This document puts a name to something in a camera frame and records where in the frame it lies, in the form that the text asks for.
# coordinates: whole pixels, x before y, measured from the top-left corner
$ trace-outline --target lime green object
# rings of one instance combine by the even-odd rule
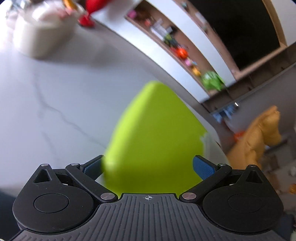
[[[214,71],[208,71],[202,76],[202,84],[207,90],[218,90],[222,89],[224,81]]]
[[[192,160],[207,131],[166,85],[148,83],[119,120],[103,159],[105,186],[122,193],[176,193],[202,179]]]

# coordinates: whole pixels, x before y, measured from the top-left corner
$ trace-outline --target blue object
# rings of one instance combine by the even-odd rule
[[[80,166],[80,170],[89,176],[91,179],[96,180],[102,173],[102,155],[88,161]]]
[[[193,170],[201,179],[207,179],[215,173],[215,169],[209,164],[205,163],[202,159],[195,156],[193,158]]]

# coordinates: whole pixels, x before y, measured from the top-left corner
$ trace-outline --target pink toy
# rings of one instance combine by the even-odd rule
[[[129,13],[128,13],[128,17],[131,18],[131,19],[135,19],[137,16],[137,12],[135,10],[131,10]]]
[[[189,58],[185,59],[184,63],[185,63],[188,67],[191,67],[191,66],[192,66],[192,61],[191,61],[191,59],[189,59]]]

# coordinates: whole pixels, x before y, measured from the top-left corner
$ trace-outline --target ribbed black surface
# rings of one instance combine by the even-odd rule
[[[273,231],[245,236],[221,230],[195,204],[182,203],[172,194],[147,196],[124,194],[117,202],[102,204],[90,221],[68,233],[23,231],[14,241],[283,241]]]

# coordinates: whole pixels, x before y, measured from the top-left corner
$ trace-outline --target black circular joint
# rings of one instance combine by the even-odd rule
[[[60,233],[77,227],[93,213],[94,202],[86,191],[50,182],[31,185],[16,198],[12,210],[19,226],[33,232]]]
[[[34,206],[43,213],[56,213],[65,209],[69,204],[69,199],[58,193],[49,193],[38,197]]]
[[[240,213],[253,213],[262,207],[260,198],[252,194],[240,193],[228,199],[229,206]]]
[[[202,202],[210,221],[235,233],[257,234],[274,227],[282,215],[281,200],[273,190],[251,183],[217,188]]]

